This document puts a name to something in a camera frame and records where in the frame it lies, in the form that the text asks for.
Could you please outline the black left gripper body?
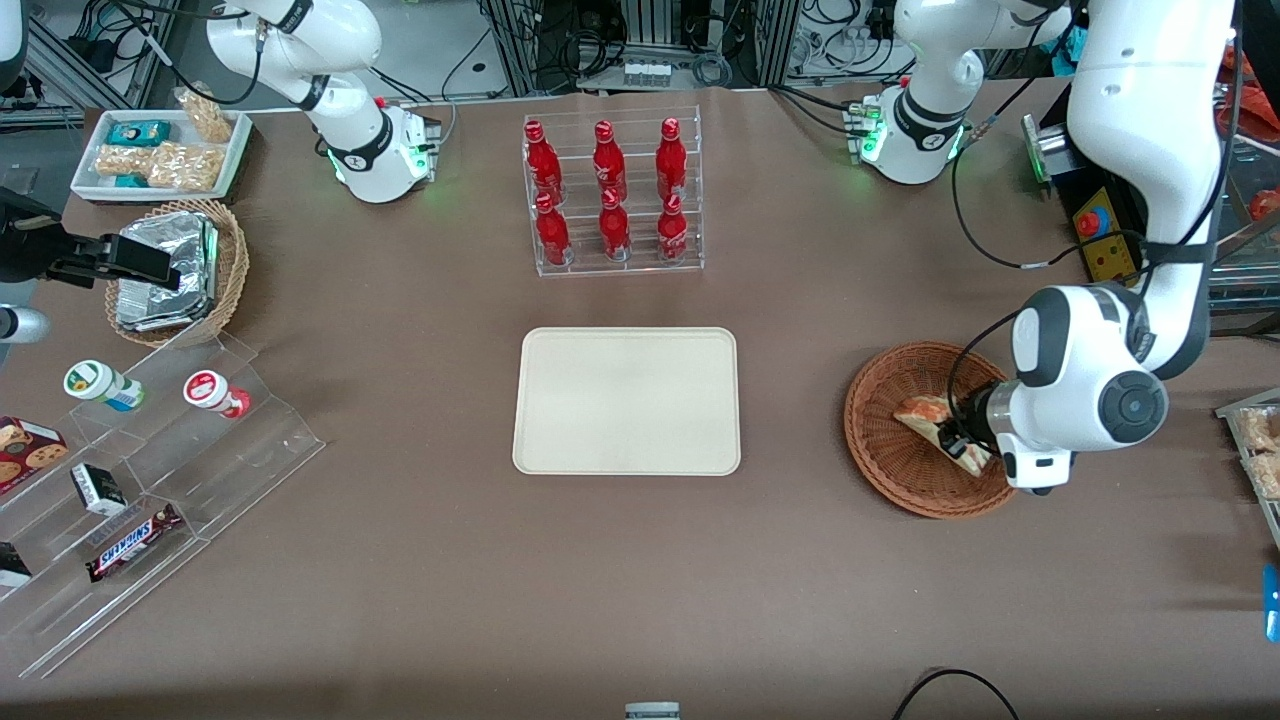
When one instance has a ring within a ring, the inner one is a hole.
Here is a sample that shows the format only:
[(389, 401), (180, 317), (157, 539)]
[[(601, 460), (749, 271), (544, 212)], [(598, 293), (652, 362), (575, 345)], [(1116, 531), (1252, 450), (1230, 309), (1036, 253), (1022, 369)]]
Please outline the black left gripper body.
[(988, 423), (988, 405), (997, 384), (983, 384), (969, 395), (964, 395), (965, 419), (960, 425), (968, 437), (968, 446), (980, 448), (991, 456), (998, 455), (998, 442)]

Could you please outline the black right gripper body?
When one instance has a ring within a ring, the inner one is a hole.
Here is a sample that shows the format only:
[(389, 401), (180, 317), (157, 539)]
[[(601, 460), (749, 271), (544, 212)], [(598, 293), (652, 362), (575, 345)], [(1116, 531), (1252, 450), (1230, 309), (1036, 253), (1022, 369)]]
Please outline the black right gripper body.
[(1, 282), (59, 281), (61, 215), (10, 190), (1, 190)]

